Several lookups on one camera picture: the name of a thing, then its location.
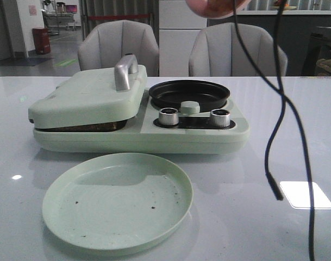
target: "gray floor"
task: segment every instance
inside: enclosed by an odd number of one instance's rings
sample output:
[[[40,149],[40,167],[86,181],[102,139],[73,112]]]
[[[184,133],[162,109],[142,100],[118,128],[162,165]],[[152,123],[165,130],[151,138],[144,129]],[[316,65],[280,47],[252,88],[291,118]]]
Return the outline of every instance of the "gray floor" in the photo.
[[[31,58],[52,58],[35,66],[0,66],[0,76],[72,76],[79,71],[77,51],[82,43],[82,32],[61,28],[59,35],[49,38],[51,52],[35,54]],[[60,66],[65,60],[74,60],[73,63]]]

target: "floor mat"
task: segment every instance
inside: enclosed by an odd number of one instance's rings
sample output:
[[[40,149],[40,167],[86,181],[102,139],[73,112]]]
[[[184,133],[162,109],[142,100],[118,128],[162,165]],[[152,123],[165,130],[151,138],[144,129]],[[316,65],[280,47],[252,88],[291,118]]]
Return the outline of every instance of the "floor mat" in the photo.
[[[9,58],[0,61],[0,66],[36,66],[52,58]]]

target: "white table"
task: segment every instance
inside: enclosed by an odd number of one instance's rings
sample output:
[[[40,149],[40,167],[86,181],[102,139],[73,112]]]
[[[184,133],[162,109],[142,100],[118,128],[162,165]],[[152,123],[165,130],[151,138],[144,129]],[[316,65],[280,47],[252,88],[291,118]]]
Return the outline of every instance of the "white table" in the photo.
[[[0,77],[0,261],[107,260],[64,247],[41,216],[44,194],[54,180],[100,156],[45,151],[33,138],[28,107],[66,79]],[[170,79],[149,78],[149,86]],[[280,98],[258,77],[201,79],[231,90],[251,125],[251,137],[233,154],[162,154],[191,178],[195,196],[190,214],[160,245],[115,260],[308,260],[309,211],[292,208],[286,199],[277,201],[264,175],[264,150]],[[314,182],[331,200],[331,78],[286,77],[284,85],[304,123]],[[278,182],[306,181],[290,109],[270,163]],[[331,209],[316,211],[315,256],[331,260]]]

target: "cord end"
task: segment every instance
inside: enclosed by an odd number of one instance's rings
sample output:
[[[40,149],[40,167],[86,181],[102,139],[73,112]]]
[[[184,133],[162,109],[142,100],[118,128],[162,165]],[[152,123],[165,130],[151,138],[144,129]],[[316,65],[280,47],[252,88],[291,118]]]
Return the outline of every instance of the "cord end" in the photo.
[[[284,196],[283,194],[281,193],[281,190],[279,189],[279,186],[278,184],[276,183],[275,179],[273,178],[273,176],[271,175],[270,172],[267,172],[266,173],[266,177],[268,179],[268,183],[269,183],[269,186],[271,187],[274,195],[275,195],[275,198],[277,200],[283,200],[284,199]]]

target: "sandwich maker lid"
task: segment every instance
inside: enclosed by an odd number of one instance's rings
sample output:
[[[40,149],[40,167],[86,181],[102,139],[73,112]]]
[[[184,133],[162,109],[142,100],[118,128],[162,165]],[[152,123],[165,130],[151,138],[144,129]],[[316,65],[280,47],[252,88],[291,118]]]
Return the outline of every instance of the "sandwich maker lid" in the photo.
[[[29,108],[35,128],[60,128],[117,122],[138,111],[147,73],[143,65],[129,74],[130,90],[117,91],[114,68],[80,71]]]

